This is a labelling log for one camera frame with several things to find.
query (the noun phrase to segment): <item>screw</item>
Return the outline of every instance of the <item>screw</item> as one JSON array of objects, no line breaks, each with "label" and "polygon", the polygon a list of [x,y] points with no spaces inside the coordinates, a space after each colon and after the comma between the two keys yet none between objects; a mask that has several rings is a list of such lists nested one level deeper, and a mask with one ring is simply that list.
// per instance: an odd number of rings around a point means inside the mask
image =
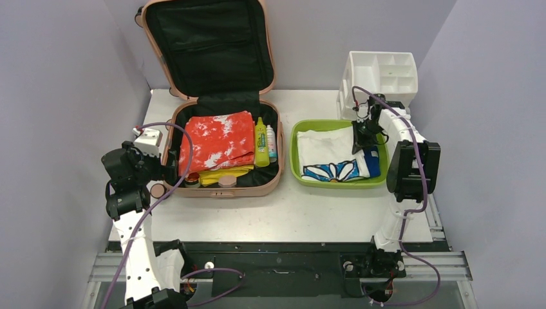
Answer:
[{"label": "screw", "polygon": [[352,272],[353,271],[353,263],[351,263],[349,261],[343,263],[343,269],[345,269],[348,272]]}]

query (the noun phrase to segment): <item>green plastic basket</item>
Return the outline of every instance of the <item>green plastic basket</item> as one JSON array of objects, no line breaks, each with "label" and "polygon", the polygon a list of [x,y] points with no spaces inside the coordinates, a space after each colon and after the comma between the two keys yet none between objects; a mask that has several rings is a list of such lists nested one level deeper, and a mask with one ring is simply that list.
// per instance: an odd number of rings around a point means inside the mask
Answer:
[{"label": "green plastic basket", "polygon": [[[296,177],[296,179],[302,185],[326,189],[370,189],[385,183],[389,166],[389,156],[385,145],[377,146],[379,148],[379,169],[381,171],[381,175],[379,177],[355,180],[353,182],[314,182],[312,180],[302,179],[301,175],[299,174],[297,133],[309,130],[332,131],[350,126],[351,122],[349,120],[304,120],[296,123],[296,125],[292,129],[292,138],[290,142],[290,168],[294,177]],[[381,143],[384,142],[383,136],[381,134],[377,135],[377,140]]]}]

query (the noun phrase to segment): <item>white organizer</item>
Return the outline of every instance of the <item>white organizer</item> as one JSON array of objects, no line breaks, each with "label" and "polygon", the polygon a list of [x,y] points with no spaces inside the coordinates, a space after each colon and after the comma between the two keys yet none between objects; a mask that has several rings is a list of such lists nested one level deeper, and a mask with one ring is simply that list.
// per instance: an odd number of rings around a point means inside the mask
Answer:
[{"label": "white organizer", "polygon": [[[417,67],[411,53],[351,51],[337,96],[337,116],[355,120],[352,86],[372,93],[382,93],[389,101],[400,101],[408,107],[417,94]],[[359,103],[368,95],[355,91]]]}]

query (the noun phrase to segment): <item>suitcase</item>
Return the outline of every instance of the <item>suitcase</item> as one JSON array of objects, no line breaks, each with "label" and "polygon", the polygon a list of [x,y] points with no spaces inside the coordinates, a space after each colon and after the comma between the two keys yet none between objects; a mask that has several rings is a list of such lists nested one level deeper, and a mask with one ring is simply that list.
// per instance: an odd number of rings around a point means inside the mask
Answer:
[{"label": "suitcase", "polygon": [[[278,160],[237,178],[232,188],[217,183],[196,189],[179,187],[186,197],[263,196],[279,183],[285,164],[283,127],[271,102],[259,96],[275,84],[274,62],[263,0],[152,0],[135,21],[143,27],[171,85],[171,94],[187,100],[171,119],[184,127],[193,116],[249,111],[275,132]],[[178,180],[182,133],[169,128],[162,164],[164,185]]]}]

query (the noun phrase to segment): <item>clothing item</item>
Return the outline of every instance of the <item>clothing item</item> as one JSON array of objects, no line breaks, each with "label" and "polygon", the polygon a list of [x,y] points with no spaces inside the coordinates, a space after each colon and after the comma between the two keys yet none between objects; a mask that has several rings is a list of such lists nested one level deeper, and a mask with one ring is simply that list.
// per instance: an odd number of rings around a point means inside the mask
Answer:
[{"label": "clothing item", "polygon": [[297,133],[301,177],[320,182],[350,182],[380,175],[377,146],[352,154],[353,128]]},{"label": "clothing item", "polygon": [[212,185],[217,183],[221,177],[224,176],[243,176],[248,174],[251,170],[254,169],[254,165],[243,165],[237,167],[231,167],[229,169],[218,169],[216,171],[202,171],[199,172],[199,182],[202,186]]},{"label": "clothing item", "polygon": [[[191,117],[186,124],[193,143],[189,173],[249,165],[254,163],[254,121],[248,111]],[[178,160],[180,176],[189,156],[189,142],[183,138]]]}]

